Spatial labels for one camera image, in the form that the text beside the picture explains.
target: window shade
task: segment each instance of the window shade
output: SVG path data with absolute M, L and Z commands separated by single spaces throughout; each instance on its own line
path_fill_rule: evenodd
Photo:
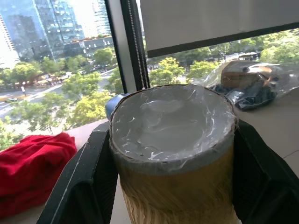
M 140 0 L 149 57 L 299 27 L 297 0 Z

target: windowsill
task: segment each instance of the windowsill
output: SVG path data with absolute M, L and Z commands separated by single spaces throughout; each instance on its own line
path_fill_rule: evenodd
M 287 95 L 277 99 L 272 104 L 252 111 L 240 112 L 237 109 L 237 116 L 251 124 L 261 135 L 266 144 L 289 164 L 294 173 L 299 177 L 299 88 L 292 90 Z M 67 131 L 75 137 L 77 149 L 80 149 L 87 141 L 89 134 L 107 119 L 84 125 Z M 0 224 L 35 224 L 43 210 L 43 205 L 32 208 L 0 221 Z M 122 196 L 122 191 L 117 184 L 114 208 L 111 224 L 130 224 L 127 208 Z

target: sky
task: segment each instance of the sky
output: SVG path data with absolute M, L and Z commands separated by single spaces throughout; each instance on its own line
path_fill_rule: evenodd
M 74 11 L 78 20 L 78 24 L 84 24 L 93 20 L 92 2 L 96 0 L 69 0 L 74 7 Z M 136 0 L 138 11 L 140 12 L 140 0 Z

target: skyscraper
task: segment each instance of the skyscraper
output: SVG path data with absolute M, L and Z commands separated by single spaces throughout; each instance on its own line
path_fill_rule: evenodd
M 21 60 L 52 56 L 33 0 L 0 0 L 0 13 Z
M 13 43 L 22 60 L 33 58 L 40 60 L 50 56 L 47 42 L 39 38 L 32 16 L 9 15 L 7 21 L 14 34 Z
M 35 0 L 53 57 L 63 57 L 64 44 L 84 38 L 73 8 L 67 0 Z
M 10 39 L 8 30 L 0 15 L 0 68 L 13 68 L 20 62 L 18 53 Z
M 98 34 L 110 34 L 110 25 L 104 0 L 93 0 L 93 11 Z
M 64 44 L 84 38 L 68 0 L 0 0 L 0 13 L 22 60 L 64 57 Z

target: red cloth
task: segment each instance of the red cloth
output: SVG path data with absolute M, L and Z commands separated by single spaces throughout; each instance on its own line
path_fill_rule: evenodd
M 32 135 L 0 153 L 0 218 L 45 203 L 77 152 L 66 133 Z

